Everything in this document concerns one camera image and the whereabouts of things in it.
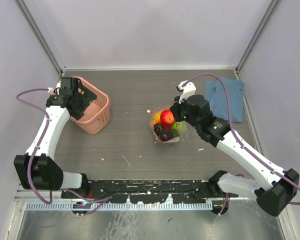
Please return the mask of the aluminium frame rail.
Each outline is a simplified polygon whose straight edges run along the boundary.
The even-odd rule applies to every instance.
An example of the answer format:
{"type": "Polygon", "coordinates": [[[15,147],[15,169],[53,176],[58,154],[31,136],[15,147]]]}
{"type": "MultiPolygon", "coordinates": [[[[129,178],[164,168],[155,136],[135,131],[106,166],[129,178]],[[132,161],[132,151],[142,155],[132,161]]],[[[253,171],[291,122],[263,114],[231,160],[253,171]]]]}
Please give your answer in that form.
{"type": "MultiPolygon", "coordinates": [[[[210,179],[210,186],[214,191],[221,191],[230,196],[240,196],[254,201],[274,201],[277,202],[285,193],[283,187],[275,183],[269,189],[265,189],[254,179],[242,178],[233,175],[223,175],[220,179],[210,179]]],[[[53,198],[56,200],[67,200],[78,198],[80,195],[73,191],[70,192],[56,192],[53,198]]]]}

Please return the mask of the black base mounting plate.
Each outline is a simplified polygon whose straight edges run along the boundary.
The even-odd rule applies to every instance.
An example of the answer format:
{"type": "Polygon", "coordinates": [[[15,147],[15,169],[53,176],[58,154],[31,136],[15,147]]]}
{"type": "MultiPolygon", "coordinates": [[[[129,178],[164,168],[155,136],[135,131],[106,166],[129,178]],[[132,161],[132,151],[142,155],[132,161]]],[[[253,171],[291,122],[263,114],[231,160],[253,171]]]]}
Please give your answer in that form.
{"type": "Polygon", "coordinates": [[[169,197],[173,204],[196,204],[226,196],[224,192],[213,190],[205,180],[93,180],[90,191],[75,189],[74,192],[93,200],[111,196],[113,204],[128,201],[132,204],[162,204],[169,197]]]}

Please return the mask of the dark purple toy plum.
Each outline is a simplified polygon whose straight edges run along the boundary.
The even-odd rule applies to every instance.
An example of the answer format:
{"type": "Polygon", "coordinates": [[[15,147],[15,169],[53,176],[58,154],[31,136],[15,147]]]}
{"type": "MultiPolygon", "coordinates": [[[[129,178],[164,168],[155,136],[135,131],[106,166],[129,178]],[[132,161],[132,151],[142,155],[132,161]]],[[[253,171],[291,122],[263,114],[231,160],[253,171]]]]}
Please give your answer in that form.
{"type": "Polygon", "coordinates": [[[156,134],[159,134],[162,130],[165,130],[165,129],[169,129],[169,127],[162,123],[156,123],[153,126],[153,130],[156,134]]]}

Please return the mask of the clear zip top bag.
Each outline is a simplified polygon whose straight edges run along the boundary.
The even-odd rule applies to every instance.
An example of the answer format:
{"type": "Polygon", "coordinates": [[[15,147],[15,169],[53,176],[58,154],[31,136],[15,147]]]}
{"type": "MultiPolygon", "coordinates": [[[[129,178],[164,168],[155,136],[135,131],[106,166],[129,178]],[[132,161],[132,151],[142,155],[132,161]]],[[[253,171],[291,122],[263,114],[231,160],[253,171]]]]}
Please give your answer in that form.
{"type": "Polygon", "coordinates": [[[150,130],[151,130],[151,133],[152,133],[153,138],[155,139],[155,141],[158,142],[158,143],[162,143],[162,144],[174,144],[174,143],[177,143],[179,141],[183,141],[183,140],[187,139],[188,136],[189,136],[189,131],[187,130],[187,133],[184,134],[184,135],[179,135],[177,137],[172,138],[169,141],[162,142],[160,140],[160,138],[159,138],[159,134],[156,134],[154,132],[154,124],[153,124],[153,116],[154,116],[154,114],[157,113],[157,112],[160,112],[160,111],[170,110],[171,106],[172,106],[171,104],[165,104],[165,105],[160,106],[157,109],[154,109],[154,110],[148,109],[146,111],[148,114],[150,114],[149,127],[150,127],[150,130]]]}

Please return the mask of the red toy apple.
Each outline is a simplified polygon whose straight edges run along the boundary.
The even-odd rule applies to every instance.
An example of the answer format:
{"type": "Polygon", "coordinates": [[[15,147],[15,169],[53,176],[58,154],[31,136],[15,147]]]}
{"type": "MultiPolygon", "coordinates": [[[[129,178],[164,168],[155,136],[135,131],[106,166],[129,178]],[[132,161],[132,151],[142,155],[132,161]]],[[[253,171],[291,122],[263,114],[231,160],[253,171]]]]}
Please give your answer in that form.
{"type": "Polygon", "coordinates": [[[163,110],[160,114],[160,122],[163,125],[171,126],[175,123],[175,117],[169,109],[163,110]]]}

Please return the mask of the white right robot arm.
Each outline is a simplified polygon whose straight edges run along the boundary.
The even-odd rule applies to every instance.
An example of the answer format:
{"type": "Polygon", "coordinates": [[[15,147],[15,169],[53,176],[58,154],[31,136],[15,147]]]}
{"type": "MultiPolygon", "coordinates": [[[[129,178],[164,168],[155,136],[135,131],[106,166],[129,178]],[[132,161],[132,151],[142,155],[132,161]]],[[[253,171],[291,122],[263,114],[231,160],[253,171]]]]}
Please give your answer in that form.
{"type": "Polygon", "coordinates": [[[299,173],[277,166],[247,144],[226,120],[213,115],[203,95],[187,99],[176,96],[170,111],[177,122],[190,124],[202,140],[232,157],[253,177],[242,178],[219,170],[209,179],[213,196],[233,193],[254,200],[273,217],[292,202],[298,192],[299,173]]]}

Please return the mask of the pink plastic basket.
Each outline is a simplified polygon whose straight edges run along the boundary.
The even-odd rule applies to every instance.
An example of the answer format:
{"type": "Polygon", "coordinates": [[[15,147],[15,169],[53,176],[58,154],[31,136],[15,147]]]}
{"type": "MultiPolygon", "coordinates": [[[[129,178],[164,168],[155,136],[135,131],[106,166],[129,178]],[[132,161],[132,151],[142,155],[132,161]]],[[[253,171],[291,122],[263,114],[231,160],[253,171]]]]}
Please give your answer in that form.
{"type": "Polygon", "coordinates": [[[91,90],[93,93],[95,93],[97,99],[92,101],[90,106],[85,110],[84,116],[81,119],[75,119],[74,117],[70,116],[70,120],[72,120],[76,125],[82,128],[88,134],[95,135],[103,127],[105,127],[111,119],[111,99],[106,93],[98,89],[92,83],[85,80],[83,77],[73,77],[77,77],[80,80],[82,80],[83,85],[89,90],[91,90]]]}

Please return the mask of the dark green toy fruit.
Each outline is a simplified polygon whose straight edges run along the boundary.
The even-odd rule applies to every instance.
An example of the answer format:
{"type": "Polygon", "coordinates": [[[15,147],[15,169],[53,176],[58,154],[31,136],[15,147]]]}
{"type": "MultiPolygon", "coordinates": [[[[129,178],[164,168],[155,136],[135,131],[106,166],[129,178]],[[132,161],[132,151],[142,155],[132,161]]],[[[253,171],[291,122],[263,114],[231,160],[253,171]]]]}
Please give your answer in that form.
{"type": "Polygon", "coordinates": [[[173,133],[173,137],[178,137],[179,136],[179,133],[176,129],[171,129],[172,133],[173,133]]]}

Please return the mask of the dark brown toy fruit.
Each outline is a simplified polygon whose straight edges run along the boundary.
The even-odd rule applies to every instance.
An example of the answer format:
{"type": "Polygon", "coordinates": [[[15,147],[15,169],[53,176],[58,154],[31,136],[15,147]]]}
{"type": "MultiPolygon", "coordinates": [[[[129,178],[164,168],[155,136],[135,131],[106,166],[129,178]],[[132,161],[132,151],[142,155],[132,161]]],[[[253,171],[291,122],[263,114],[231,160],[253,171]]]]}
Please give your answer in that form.
{"type": "Polygon", "coordinates": [[[162,129],[159,133],[159,139],[162,142],[167,142],[174,138],[174,133],[170,129],[162,129]]]}

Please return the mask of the yellow toy lemon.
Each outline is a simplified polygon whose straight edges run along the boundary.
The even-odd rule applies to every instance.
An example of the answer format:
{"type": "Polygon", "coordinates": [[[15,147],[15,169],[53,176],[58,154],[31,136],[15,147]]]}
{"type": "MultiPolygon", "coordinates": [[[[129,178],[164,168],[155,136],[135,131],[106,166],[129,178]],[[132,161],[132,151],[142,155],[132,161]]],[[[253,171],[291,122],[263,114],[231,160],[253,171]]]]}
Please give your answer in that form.
{"type": "Polygon", "coordinates": [[[161,113],[162,111],[158,111],[153,115],[153,124],[160,124],[161,123],[161,113]]]}

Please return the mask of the green toy apple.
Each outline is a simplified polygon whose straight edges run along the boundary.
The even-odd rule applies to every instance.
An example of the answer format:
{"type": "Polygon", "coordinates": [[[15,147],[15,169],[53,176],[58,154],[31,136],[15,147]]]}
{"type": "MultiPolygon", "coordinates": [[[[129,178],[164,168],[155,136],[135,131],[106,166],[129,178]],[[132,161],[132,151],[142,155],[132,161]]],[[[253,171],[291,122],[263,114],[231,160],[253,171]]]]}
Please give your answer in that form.
{"type": "Polygon", "coordinates": [[[170,130],[171,129],[176,129],[179,133],[179,135],[185,135],[188,130],[187,130],[187,126],[186,123],[184,121],[181,122],[174,122],[171,126],[170,126],[170,130]]]}

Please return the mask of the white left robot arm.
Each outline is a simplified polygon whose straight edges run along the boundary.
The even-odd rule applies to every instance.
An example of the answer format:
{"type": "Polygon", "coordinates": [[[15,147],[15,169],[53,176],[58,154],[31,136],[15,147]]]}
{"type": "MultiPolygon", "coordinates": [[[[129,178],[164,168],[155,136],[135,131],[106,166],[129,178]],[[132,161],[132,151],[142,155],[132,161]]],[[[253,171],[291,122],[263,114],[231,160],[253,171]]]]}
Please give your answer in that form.
{"type": "Polygon", "coordinates": [[[78,198],[89,195],[91,184],[85,173],[63,171],[55,162],[55,151],[63,128],[70,118],[80,120],[85,111],[97,99],[97,94],[88,87],[81,77],[62,77],[60,85],[48,88],[49,97],[45,108],[21,99],[16,99],[34,107],[44,114],[42,124],[30,147],[23,155],[13,160],[17,176],[25,190],[32,190],[39,199],[40,191],[71,189],[78,198]]]}

